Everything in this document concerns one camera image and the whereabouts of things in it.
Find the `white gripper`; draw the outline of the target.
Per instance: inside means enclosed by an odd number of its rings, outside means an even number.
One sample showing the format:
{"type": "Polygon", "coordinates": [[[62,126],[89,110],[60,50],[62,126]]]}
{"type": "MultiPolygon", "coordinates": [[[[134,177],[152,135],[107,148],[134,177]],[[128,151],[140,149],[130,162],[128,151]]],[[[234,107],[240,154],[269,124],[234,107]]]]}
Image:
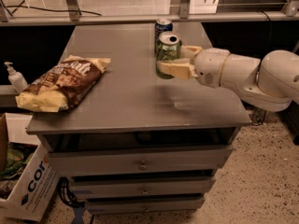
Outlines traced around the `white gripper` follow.
{"type": "Polygon", "coordinates": [[[221,69],[230,55],[227,49],[205,49],[198,46],[182,46],[181,59],[158,61],[162,73],[180,79],[197,77],[197,81],[211,88],[220,86],[221,69]]]}

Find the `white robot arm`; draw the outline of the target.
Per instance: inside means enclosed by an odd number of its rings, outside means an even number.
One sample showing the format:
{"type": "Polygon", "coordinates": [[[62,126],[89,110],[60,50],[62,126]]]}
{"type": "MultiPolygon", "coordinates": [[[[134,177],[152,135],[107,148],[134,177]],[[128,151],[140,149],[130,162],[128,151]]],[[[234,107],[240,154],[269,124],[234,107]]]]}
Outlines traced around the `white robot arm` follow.
{"type": "Polygon", "coordinates": [[[172,77],[196,79],[210,88],[225,88],[240,100],[270,112],[299,104],[299,55],[274,50],[263,59],[233,54],[227,49],[181,48],[175,60],[157,62],[172,77]]]}

